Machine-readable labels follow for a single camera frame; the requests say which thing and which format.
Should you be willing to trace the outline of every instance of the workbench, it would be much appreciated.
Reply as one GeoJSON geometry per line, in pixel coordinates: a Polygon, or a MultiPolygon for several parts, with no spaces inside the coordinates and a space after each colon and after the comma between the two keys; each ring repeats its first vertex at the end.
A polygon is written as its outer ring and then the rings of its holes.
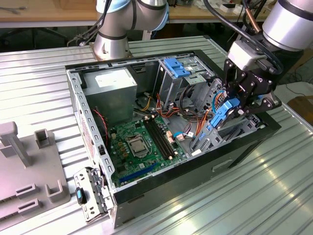
{"type": "MultiPolygon", "coordinates": [[[[2,7],[26,6],[20,15],[0,10],[0,28],[26,28],[26,27],[61,27],[86,26],[97,21],[97,12],[93,10],[64,10],[59,6],[58,0],[1,0],[2,7]]],[[[230,21],[242,21],[238,15],[218,10],[230,21]]],[[[263,22],[269,11],[263,9],[257,21],[263,22]]],[[[182,23],[218,23],[218,18],[208,10],[196,6],[170,7],[169,21],[171,24],[182,23]]],[[[151,32],[145,30],[143,40],[149,40],[151,32]]]]}
{"type": "MultiPolygon", "coordinates": [[[[134,56],[202,49],[223,66],[225,52],[202,36],[130,42],[134,56]]],[[[89,46],[0,54],[0,122],[19,137],[53,131],[71,200],[2,234],[312,234],[313,134],[286,105],[269,114],[282,126],[241,164],[113,231],[108,216],[86,225],[73,174],[89,166],[64,65],[94,62],[89,46]]]]}

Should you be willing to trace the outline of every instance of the hinge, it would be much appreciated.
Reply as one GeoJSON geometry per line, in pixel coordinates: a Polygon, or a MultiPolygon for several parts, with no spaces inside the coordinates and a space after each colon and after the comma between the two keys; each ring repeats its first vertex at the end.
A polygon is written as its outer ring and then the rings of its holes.
{"type": "Polygon", "coordinates": [[[112,197],[97,168],[83,168],[74,174],[76,197],[85,221],[90,223],[107,214],[114,207],[112,197]]]}

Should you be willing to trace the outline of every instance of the gray plastic stand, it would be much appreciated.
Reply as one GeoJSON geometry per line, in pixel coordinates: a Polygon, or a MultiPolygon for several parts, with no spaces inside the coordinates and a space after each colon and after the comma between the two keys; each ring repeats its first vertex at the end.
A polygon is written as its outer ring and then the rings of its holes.
{"type": "Polygon", "coordinates": [[[0,231],[70,200],[53,133],[0,124],[0,231]]]}

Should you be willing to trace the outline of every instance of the corrugated metal surface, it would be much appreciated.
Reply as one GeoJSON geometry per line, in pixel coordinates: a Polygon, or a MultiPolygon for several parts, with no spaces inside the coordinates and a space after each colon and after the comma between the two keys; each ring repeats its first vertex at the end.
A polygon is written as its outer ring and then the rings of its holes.
{"type": "MultiPolygon", "coordinates": [[[[203,37],[132,42],[133,55],[202,49],[220,67],[223,51],[203,37]]],[[[69,98],[65,64],[94,61],[88,47],[0,54],[0,122],[19,136],[52,130],[70,192],[73,173],[89,161],[69,98]]],[[[113,231],[108,217],[86,225],[76,198],[4,234],[312,234],[312,132],[283,107],[282,129],[239,166],[113,231]]]]}

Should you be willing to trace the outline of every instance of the cpu socket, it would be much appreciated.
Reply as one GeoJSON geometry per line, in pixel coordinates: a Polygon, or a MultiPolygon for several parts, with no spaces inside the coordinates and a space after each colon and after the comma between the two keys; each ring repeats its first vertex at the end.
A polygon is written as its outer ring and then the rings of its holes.
{"type": "Polygon", "coordinates": [[[127,143],[135,157],[144,158],[149,153],[148,146],[142,135],[127,138],[127,143]]]}

